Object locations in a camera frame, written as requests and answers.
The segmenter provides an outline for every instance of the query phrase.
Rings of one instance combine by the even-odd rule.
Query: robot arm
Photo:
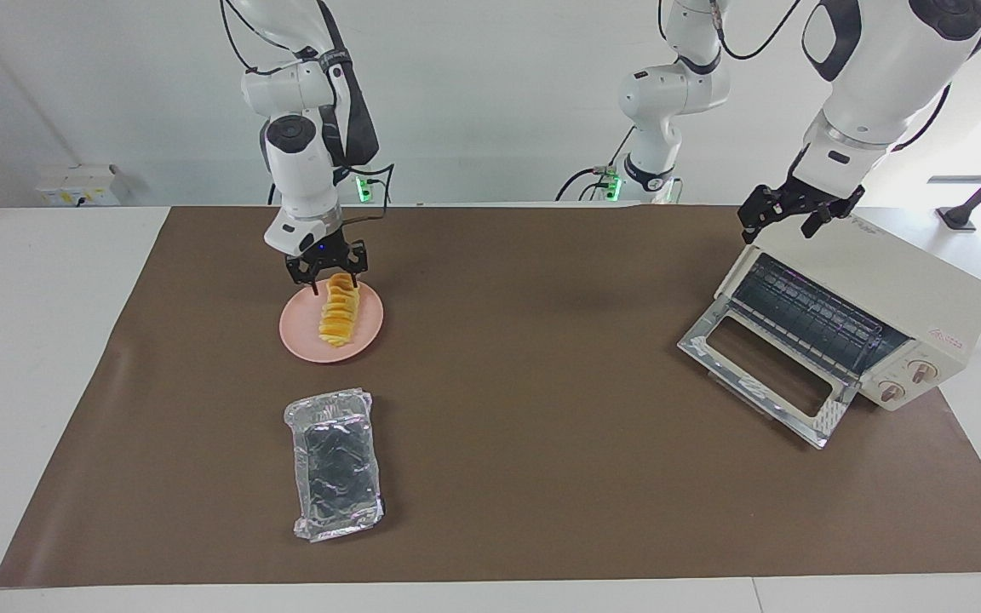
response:
[[[786,217],[809,214],[810,238],[852,212],[861,181],[981,47],[981,0],[822,0],[802,47],[832,94],[785,185],[758,186],[741,206],[749,243]]]
[[[276,71],[249,70],[245,101],[267,117],[261,148],[283,208],[264,239],[287,255],[296,283],[340,268],[365,272],[365,245],[347,243],[336,186],[377,154],[373,120],[350,52],[323,0],[222,0],[260,38],[289,50]]]
[[[717,4],[727,11],[731,0]],[[666,5],[665,32],[676,61],[632,74],[619,89],[619,106],[638,129],[634,149],[618,170],[624,199],[666,202],[682,141],[674,118],[706,112],[729,97],[729,73],[721,63],[711,1],[671,0]]]

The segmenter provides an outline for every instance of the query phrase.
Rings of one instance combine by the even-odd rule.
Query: brown table mat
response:
[[[981,462],[939,393],[817,451],[678,352],[735,209],[393,210],[351,231],[385,329],[336,366],[280,344],[273,214],[170,214],[0,587],[981,571]],[[308,544],[283,410],[348,387],[387,515]]]

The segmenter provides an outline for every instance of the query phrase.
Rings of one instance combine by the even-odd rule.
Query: table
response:
[[[0,559],[119,317],[167,209],[0,209]],[[930,213],[862,215],[981,277],[981,242]],[[981,457],[981,344],[943,388]],[[981,575],[751,578],[719,581],[490,585],[101,588],[9,591],[0,610],[242,610],[358,603],[393,610],[427,602],[476,610],[939,610],[981,606]]]

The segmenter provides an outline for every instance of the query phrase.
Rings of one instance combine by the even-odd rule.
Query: bread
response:
[[[320,313],[320,339],[339,348],[350,344],[361,302],[359,288],[345,272],[328,279],[328,299]]]

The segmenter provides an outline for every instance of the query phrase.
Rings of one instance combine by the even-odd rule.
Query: pink plate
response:
[[[358,319],[354,322],[354,335],[349,345],[336,348],[321,341],[319,336],[320,314],[328,301],[328,286],[321,283],[320,295],[313,288],[305,288],[290,299],[279,319],[279,336],[283,344],[295,356],[313,364],[335,364],[349,360],[373,344],[385,323],[385,306],[381,297],[367,284],[359,282],[361,301]]]

